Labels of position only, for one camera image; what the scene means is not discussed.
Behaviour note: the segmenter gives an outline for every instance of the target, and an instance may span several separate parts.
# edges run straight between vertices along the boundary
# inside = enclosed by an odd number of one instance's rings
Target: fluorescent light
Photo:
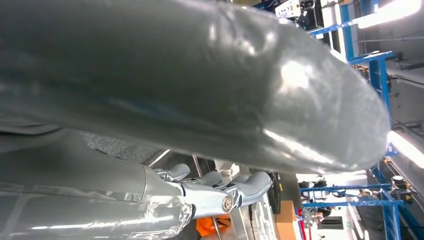
[[[374,25],[398,20],[409,15],[415,14],[421,8],[422,0],[393,0],[381,8],[376,8],[375,13],[369,18],[360,22],[360,29],[368,28]]]
[[[353,240],[358,240],[355,230],[352,228],[351,231],[352,231]]]
[[[354,212],[354,208],[352,207],[352,205],[347,206],[347,208],[349,209],[350,215],[353,218],[353,223],[355,224],[355,228],[359,234],[360,239],[364,239],[364,233],[362,232],[361,226],[359,225],[357,215]]]
[[[387,138],[403,155],[417,164],[418,167],[424,169],[424,154],[412,145],[412,143],[395,131],[390,131]]]
[[[33,228],[31,228],[32,230],[44,230],[44,229],[48,229],[48,226],[35,226]]]
[[[365,237],[364,239],[370,240],[370,235],[368,234],[368,230],[365,230],[363,233],[364,233],[364,237]]]

